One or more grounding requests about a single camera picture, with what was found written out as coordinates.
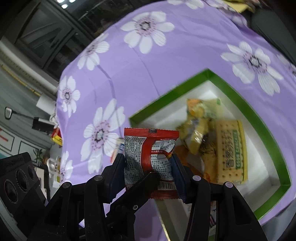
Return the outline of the yellow cracker biscuit pack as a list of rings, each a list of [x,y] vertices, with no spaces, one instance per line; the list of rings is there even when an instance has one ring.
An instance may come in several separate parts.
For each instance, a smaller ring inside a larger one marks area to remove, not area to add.
[[[244,184],[248,179],[245,133],[240,120],[216,120],[217,181]]]

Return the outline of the gold rice cracker packet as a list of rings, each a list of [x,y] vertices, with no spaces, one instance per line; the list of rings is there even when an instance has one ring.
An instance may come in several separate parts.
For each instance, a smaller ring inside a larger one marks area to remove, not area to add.
[[[184,123],[176,128],[183,145],[193,155],[198,154],[201,145],[206,142],[208,134],[213,129],[214,120],[212,118],[193,117],[188,117]]]

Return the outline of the yellow red gift bag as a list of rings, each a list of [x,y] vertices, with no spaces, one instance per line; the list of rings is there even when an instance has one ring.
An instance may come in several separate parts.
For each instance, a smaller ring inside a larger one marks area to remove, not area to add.
[[[62,135],[59,128],[54,128],[51,134],[51,140],[62,147]]]

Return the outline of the pink folded cloth pile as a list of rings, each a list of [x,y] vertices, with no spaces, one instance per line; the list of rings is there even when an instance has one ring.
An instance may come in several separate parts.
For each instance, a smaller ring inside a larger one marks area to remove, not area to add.
[[[254,13],[257,8],[262,7],[258,0],[226,0],[223,2],[239,13],[243,13],[245,10]]]

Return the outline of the red grey snack packet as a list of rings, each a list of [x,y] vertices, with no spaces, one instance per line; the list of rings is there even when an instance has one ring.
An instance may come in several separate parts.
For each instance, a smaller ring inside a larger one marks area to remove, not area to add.
[[[151,171],[160,175],[152,199],[176,199],[177,190],[171,173],[170,157],[179,131],[152,128],[125,128],[125,186],[133,185]]]

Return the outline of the white blue red snack bar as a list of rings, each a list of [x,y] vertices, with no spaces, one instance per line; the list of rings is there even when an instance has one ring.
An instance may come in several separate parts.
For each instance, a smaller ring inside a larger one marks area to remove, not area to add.
[[[115,148],[111,156],[111,163],[115,161],[117,154],[125,154],[125,140],[123,138],[118,138],[116,140]]]

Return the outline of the green white cardboard box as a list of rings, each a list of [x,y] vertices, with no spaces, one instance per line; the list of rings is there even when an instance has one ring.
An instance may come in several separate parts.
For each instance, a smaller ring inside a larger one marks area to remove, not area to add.
[[[217,99],[222,119],[241,121],[239,130],[246,141],[242,149],[241,135],[235,132],[232,144],[217,139],[217,157],[233,154],[233,164],[247,160],[247,181],[239,187],[258,219],[275,211],[275,206],[292,185],[290,171],[278,143],[260,116],[226,81],[209,69],[178,85],[156,101],[130,117],[133,127],[173,128],[186,118],[186,100]]]

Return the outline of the orange snack packet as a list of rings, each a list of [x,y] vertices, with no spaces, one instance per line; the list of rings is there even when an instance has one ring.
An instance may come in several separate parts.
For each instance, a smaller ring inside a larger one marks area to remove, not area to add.
[[[189,167],[194,175],[203,177],[209,183],[218,183],[217,156],[212,144],[201,147],[196,155],[193,155],[184,145],[175,147],[174,151],[182,165]]]

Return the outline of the dark grey sofa cushion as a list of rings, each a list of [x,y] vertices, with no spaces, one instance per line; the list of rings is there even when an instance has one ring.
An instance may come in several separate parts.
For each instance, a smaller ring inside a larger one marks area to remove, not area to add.
[[[295,65],[295,39],[275,12],[258,9],[251,17],[250,27]]]

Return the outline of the dark framed window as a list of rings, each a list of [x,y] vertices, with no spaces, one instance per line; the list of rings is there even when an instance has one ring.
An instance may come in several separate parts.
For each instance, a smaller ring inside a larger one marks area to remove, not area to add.
[[[96,37],[151,1],[1,1],[14,17],[4,37],[59,80],[63,70]]]

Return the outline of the purple floral tablecloth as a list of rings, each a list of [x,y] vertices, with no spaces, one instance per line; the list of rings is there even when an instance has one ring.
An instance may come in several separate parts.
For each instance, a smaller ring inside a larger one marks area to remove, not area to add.
[[[124,129],[173,130],[186,99],[217,97],[243,122],[248,181],[262,225],[295,199],[295,67],[263,37],[204,1],[160,1],[109,27],[63,71],[57,98],[61,180],[110,165]]]

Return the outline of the white paper roll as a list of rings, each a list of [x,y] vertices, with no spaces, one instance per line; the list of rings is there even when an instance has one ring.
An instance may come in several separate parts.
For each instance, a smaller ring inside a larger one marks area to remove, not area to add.
[[[42,94],[36,104],[36,107],[52,115],[56,110],[56,102],[45,94]]]

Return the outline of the yellow green chip bag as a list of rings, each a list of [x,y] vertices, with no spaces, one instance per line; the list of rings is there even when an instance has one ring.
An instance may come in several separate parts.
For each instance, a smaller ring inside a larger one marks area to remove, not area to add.
[[[210,100],[187,99],[187,120],[200,118],[220,119],[223,117],[224,112],[219,98]]]

